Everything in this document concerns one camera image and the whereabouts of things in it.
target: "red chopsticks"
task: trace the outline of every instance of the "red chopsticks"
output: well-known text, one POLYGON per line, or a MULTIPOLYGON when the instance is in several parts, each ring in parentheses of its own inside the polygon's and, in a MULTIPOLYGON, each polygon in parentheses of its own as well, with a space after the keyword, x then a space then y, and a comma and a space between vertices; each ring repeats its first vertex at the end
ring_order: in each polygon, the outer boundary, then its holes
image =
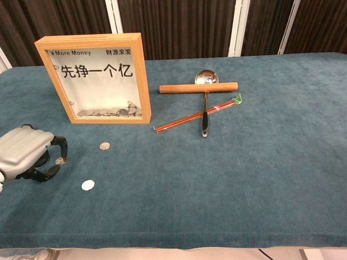
MULTIPOLYGON (((208 114, 212 114, 212 113, 215 113, 215 112, 218 112, 220 110, 223 110, 223 109, 226 109, 228 107, 232 107, 234 105, 237 105, 239 103, 241 103, 241 96, 237 97, 236 99, 231 99, 229 101, 226 101, 224 103, 221 103, 221 104, 218 104, 216 106, 213 106, 213 107, 210 107, 208 110, 207 110, 207 113, 208 114)), ((175 126, 179 126, 181 124, 184 124, 184 123, 187 123, 187 122, 190 122, 190 121, 193 121, 195 119, 198 119, 200 117, 202 117, 202 111, 200 112, 197 112, 193 115, 188 115, 184 118, 181 118, 181 119, 178 119, 176 121, 173 121, 171 123, 167 123, 167 124, 164 124, 162 126, 158 126, 158 127, 153 127, 153 129, 157 132, 157 133, 161 133, 165 130, 169 130, 175 126)))

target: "wooden rolling pin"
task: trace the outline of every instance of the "wooden rolling pin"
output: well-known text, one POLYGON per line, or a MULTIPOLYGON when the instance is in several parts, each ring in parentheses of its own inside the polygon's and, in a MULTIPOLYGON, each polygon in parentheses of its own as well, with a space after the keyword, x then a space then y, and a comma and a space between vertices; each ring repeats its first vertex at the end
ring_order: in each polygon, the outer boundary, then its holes
POLYGON ((212 84, 179 84, 179 85, 160 85, 161 94, 178 93, 204 93, 204 92, 230 92, 238 90, 237 82, 212 83, 212 84))

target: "stainless steel spoon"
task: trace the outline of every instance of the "stainless steel spoon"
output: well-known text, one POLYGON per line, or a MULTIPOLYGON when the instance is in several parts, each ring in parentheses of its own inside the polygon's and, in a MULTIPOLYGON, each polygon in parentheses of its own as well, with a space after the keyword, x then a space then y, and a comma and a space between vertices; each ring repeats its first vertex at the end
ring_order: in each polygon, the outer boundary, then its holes
MULTIPOLYGON (((201 70, 195 76, 195 84, 212 84, 219 83, 218 75, 209 69, 201 70)), ((204 109, 202 114, 202 128, 201 133, 203 137, 208 135, 208 114, 207 114, 207 92, 204 93, 204 109)))

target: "brown curtain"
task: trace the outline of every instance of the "brown curtain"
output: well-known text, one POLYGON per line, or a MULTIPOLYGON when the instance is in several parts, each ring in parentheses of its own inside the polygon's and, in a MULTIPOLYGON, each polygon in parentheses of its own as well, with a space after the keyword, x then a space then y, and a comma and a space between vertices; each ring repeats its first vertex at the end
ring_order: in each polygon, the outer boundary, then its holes
POLYGON ((277 54, 293 0, 251 0, 241 56, 277 54))
POLYGON ((347 54, 347 1, 301 0, 285 53, 347 54))
POLYGON ((142 33, 147 60, 228 55, 235 0, 118 0, 125 33, 142 33))
POLYGON ((111 33, 105 0, 0 0, 0 46, 12 66, 41 65, 47 35, 111 33))

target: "white coin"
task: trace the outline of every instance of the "white coin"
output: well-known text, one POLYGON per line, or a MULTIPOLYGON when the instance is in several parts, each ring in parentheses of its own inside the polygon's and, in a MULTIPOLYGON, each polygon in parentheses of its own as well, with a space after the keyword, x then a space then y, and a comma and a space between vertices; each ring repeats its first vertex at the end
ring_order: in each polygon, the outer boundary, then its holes
POLYGON ((93 187, 94 187, 94 185, 95 185, 95 182, 94 181, 92 181, 92 180, 86 180, 86 181, 84 181, 83 183, 82 183, 82 190, 84 190, 84 191, 89 191, 89 190, 91 190, 93 187))

